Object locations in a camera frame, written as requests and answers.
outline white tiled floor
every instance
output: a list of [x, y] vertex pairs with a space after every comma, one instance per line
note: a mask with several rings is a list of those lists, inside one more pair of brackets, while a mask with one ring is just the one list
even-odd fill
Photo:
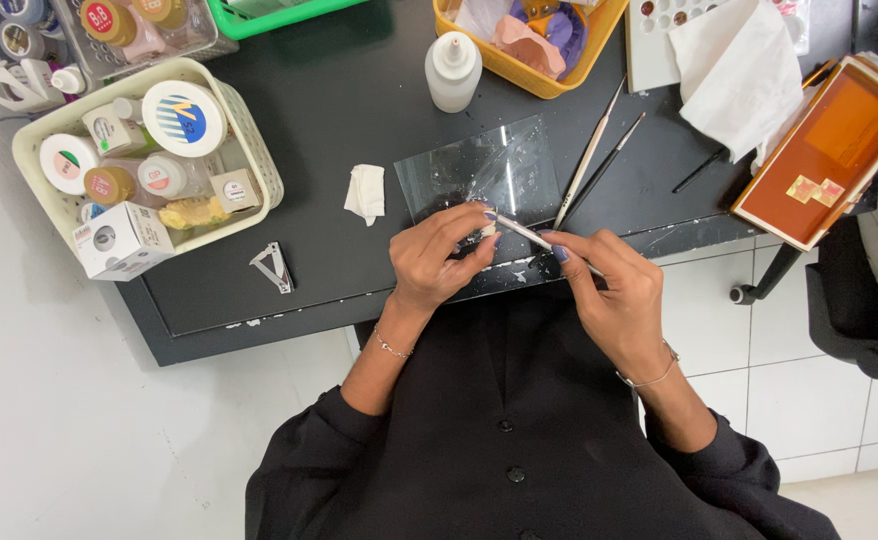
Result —
[[662, 331], [706, 405], [769, 448], [784, 483], [876, 469], [878, 380], [808, 337], [805, 264], [816, 251], [764, 300], [729, 300], [731, 287], [758, 282], [779, 244], [764, 234], [654, 260]]

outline silver bracelet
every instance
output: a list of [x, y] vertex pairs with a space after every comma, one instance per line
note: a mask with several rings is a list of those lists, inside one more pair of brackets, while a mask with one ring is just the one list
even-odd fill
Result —
[[616, 371], [615, 374], [618, 375], [618, 377], [619, 377], [620, 379], [622, 379], [622, 382], [623, 382], [623, 383], [625, 383], [626, 385], [628, 385], [630, 388], [634, 388], [634, 389], [635, 389], [635, 388], [638, 388], [638, 387], [648, 387], [649, 385], [654, 385], [655, 383], [661, 383], [662, 381], [665, 380], [666, 377], [669, 376], [669, 373], [672, 373], [672, 366], [676, 365], [676, 362], [679, 361], [679, 354], [678, 354], [677, 352], [675, 352], [675, 351], [672, 349], [672, 346], [669, 345], [669, 342], [668, 342], [668, 341], [665, 341], [664, 339], [662, 339], [662, 343], [665, 344], [665, 348], [668, 349], [668, 350], [669, 350], [669, 354], [672, 355], [672, 363], [669, 364], [669, 369], [665, 370], [665, 374], [664, 374], [664, 375], [660, 376], [659, 378], [657, 378], [657, 379], [655, 379], [655, 380], [650, 380], [649, 382], [643, 382], [643, 383], [641, 383], [641, 384], [635, 384], [635, 383], [632, 382], [631, 380], [628, 380], [627, 378], [625, 378], [624, 376], [622, 376], [622, 374], [620, 374], [618, 371]]
[[400, 359], [408, 359], [408, 357], [411, 356], [412, 353], [416, 350], [416, 348], [413, 347], [412, 350], [409, 350], [408, 352], [399, 352], [398, 350], [389, 347], [389, 344], [385, 341], [382, 341], [382, 336], [378, 334], [378, 323], [375, 323], [375, 326], [373, 326], [373, 333], [375, 334], [375, 339], [378, 339], [379, 343], [382, 344], [383, 349], [392, 353], [393, 355], [396, 355]]

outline orange box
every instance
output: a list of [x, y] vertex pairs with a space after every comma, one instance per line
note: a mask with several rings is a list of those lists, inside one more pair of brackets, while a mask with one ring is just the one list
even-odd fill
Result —
[[733, 204], [808, 251], [878, 170], [878, 68], [847, 55]]
[[622, 18], [625, 7], [629, 0], [605, 0], [588, 15], [589, 37], [586, 39], [586, 48], [582, 51], [579, 63], [563, 80], [552, 80], [542, 75], [535, 69], [518, 61], [495, 48], [492, 43], [485, 43], [478, 37], [465, 31], [442, 16], [443, 12], [453, 6], [457, 9], [462, 0], [432, 0], [432, 8], [436, 15], [436, 35], [441, 36], [446, 32], [462, 32], [479, 47], [482, 54], [482, 68], [500, 75], [503, 79], [515, 83], [517, 86], [536, 94], [543, 99], [552, 99], [563, 92], [575, 89], [589, 76], [589, 71], [599, 53], [606, 46], [609, 36], [615, 29], [618, 19]]

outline dark gray desk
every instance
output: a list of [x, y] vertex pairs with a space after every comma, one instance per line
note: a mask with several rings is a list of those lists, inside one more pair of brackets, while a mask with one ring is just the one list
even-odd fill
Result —
[[[812, 52], [801, 58], [805, 71], [849, 52], [852, 18], [852, 2], [813, 5]], [[249, 105], [286, 194], [260, 225], [118, 285], [158, 363], [377, 317], [395, 285], [389, 239], [411, 225], [393, 162], [542, 114], [565, 192], [622, 77], [623, 22], [576, 90], [541, 100], [485, 71], [472, 103], [459, 114], [438, 111], [429, 98], [422, 65], [435, 32], [426, 2], [371, 0], [245, 39], [238, 53], [211, 61], [212, 73]], [[726, 214], [749, 180], [750, 156], [717, 163], [680, 194], [671, 193], [719, 147], [679, 117], [681, 105], [677, 85], [620, 96], [593, 170], [628, 124], [639, 113], [647, 116], [569, 221], [572, 232], [611, 229], [649, 258], [759, 233]], [[386, 168], [386, 215], [373, 227], [342, 208], [349, 171], [358, 164]], [[286, 255], [296, 283], [292, 294], [280, 295], [249, 266], [272, 241]], [[493, 268], [454, 300], [560, 278], [551, 257], [535, 270], [503, 265], [530, 254], [527, 241], [508, 234]]]

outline blue striped label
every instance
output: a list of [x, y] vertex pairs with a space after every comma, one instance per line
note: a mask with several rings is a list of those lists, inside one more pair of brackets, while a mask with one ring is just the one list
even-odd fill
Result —
[[205, 114], [188, 98], [169, 95], [156, 107], [158, 126], [170, 138], [181, 142], [196, 142], [205, 135]]

